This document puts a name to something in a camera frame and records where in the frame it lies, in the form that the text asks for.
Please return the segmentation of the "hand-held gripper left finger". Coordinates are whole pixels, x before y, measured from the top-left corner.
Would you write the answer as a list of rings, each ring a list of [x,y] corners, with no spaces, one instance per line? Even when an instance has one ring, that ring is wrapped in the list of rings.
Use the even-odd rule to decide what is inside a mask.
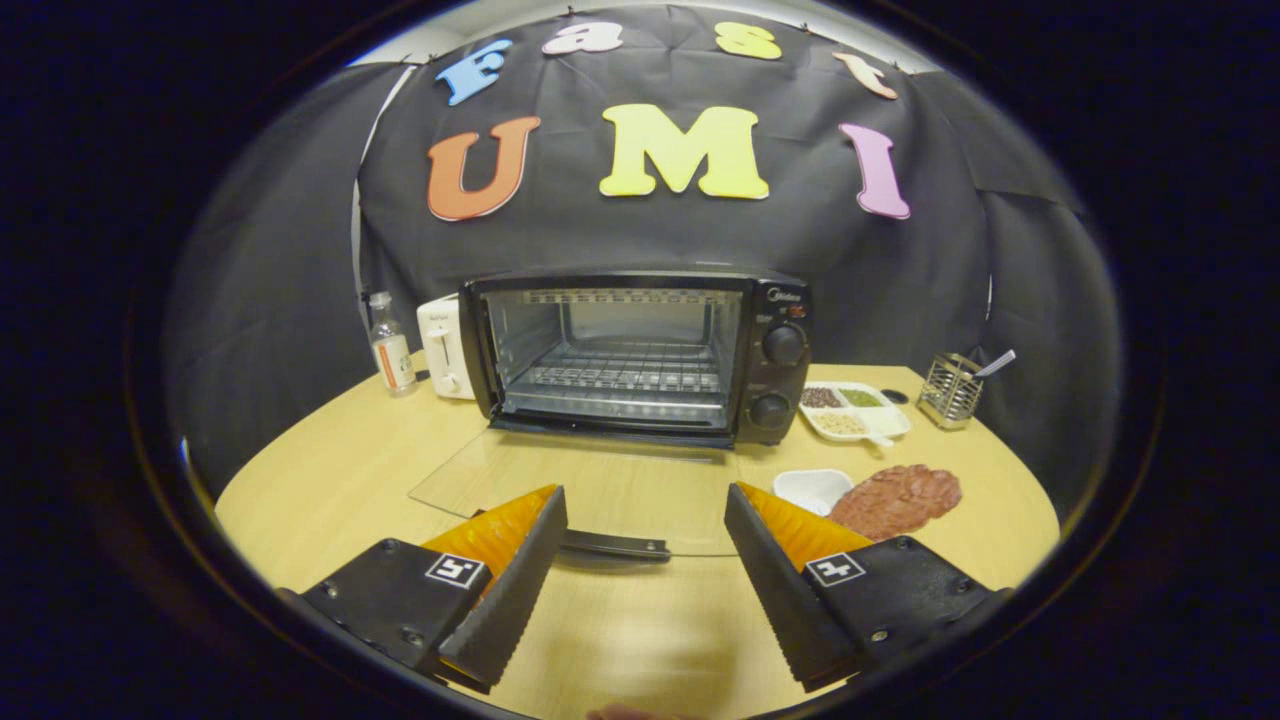
[[[422,544],[385,538],[282,597],[328,630],[438,682],[498,684],[567,530],[562,486],[544,486]]]

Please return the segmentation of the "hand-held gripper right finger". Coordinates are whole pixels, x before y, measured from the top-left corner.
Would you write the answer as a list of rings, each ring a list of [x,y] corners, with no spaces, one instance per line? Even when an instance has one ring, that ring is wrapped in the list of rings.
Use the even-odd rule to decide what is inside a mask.
[[[724,525],[806,691],[893,673],[970,634],[1010,596],[922,542],[881,542],[733,483]]]

